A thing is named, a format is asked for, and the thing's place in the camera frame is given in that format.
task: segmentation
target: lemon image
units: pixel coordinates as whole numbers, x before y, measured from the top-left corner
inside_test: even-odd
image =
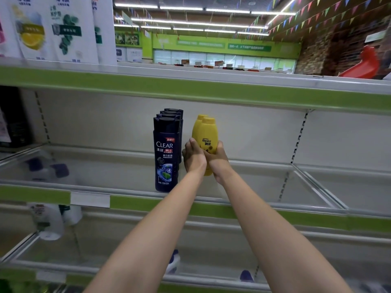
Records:
[[[23,44],[25,44],[28,48],[38,50],[41,48],[45,36],[42,34],[22,33],[21,38]]]

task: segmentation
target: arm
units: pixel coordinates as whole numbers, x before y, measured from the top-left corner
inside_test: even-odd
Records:
[[[232,169],[221,141],[216,155],[204,153],[273,292],[351,292],[322,254]]]
[[[185,147],[185,177],[120,243],[85,293],[157,291],[206,169],[197,142]]]

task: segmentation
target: triangular pennant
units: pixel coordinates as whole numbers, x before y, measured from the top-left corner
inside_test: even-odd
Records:
[[[368,8],[370,2],[371,2],[371,0],[365,1],[365,9]]]
[[[337,3],[335,3],[335,10],[334,11],[337,11],[338,9],[338,6],[341,4],[341,1],[338,1]]]

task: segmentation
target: dark blue shampoo bottle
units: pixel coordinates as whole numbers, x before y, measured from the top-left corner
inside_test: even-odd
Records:
[[[183,110],[181,109],[174,109],[174,108],[165,108],[165,113],[172,113],[175,112],[177,115],[180,115],[181,119],[181,131],[179,136],[179,155],[178,155],[178,162],[182,162],[182,129],[183,129]]]
[[[170,192],[178,183],[178,142],[181,121],[169,117],[153,119],[155,189]]]

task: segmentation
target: white shelf back panel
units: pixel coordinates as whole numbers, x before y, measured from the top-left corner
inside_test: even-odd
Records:
[[[184,112],[183,144],[198,114],[216,118],[231,159],[290,162],[305,112],[264,107],[141,98],[65,90],[39,90],[53,144],[153,152],[153,117],[164,108]],[[34,92],[23,99],[37,142],[46,142]]]
[[[391,171],[391,116],[313,111],[297,164]]]

